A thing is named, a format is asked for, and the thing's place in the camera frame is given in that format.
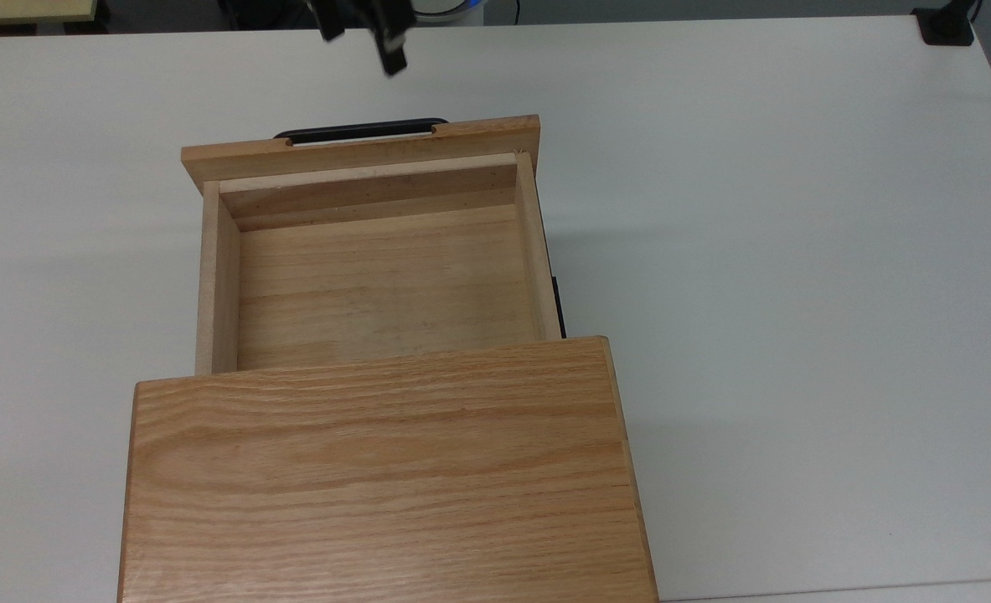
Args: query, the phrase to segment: wooden drawer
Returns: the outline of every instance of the wooden drawer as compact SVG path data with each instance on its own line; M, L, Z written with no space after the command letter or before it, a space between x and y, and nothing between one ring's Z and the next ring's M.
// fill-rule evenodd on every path
M139 383L121 603L656 603L606 339Z
M204 192L196 374L560 339L539 119L183 149Z

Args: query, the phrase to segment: wooden box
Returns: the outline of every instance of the wooden box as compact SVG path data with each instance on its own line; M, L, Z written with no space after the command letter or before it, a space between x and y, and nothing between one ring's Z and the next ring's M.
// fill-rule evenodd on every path
M655 603L606 339L139 383L121 603Z
M183 149L204 192L196 374L560 338L539 119Z

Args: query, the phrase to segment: wooden cabinet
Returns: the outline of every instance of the wooden cabinet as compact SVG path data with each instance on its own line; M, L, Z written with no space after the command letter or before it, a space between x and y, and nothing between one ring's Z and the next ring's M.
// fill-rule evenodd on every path
M197 377L139 383L121 603L655 603L606 339L561 339L536 117L190 147Z

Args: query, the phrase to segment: wooden top panel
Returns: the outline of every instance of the wooden top panel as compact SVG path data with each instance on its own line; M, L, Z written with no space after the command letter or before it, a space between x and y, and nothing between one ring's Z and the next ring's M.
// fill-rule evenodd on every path
M658 600L606 339L139 383L127 603Z
M528 152L533 172L540 147L540 118L535 115L441 123L431 134L417 137L374 138L351 142L293 147L286 138L227 142L182 149L182 164L198 190L210 180L254 178L320 169L358 168Z

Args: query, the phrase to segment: oak wood surface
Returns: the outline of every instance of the oak wood surface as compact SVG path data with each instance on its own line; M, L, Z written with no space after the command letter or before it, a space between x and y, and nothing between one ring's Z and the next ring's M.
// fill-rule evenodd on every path
M539 155L540 120L535 115L442 123L418 137L377 138L293 147L286 138L185 147L182 163L198 190L209 180L250 178L361 168L452 157L528 152Z
M238 370L539 340L525 262L513 205L242 233Z
M239 243L238 226L219 199L219 183L205 183L194 374L237 367Z
M140 383L123 603L658 600L606 339Z
M534 286L529 289L533 324L537 339L559 339L561 325L559 308L551 283L551 262L548 241L544 234L544 218L540 214L540 199L536 193L536 176L528 153L518 153L518 182L514 189L514 205L518 209L518 226L525 255L525 275Z

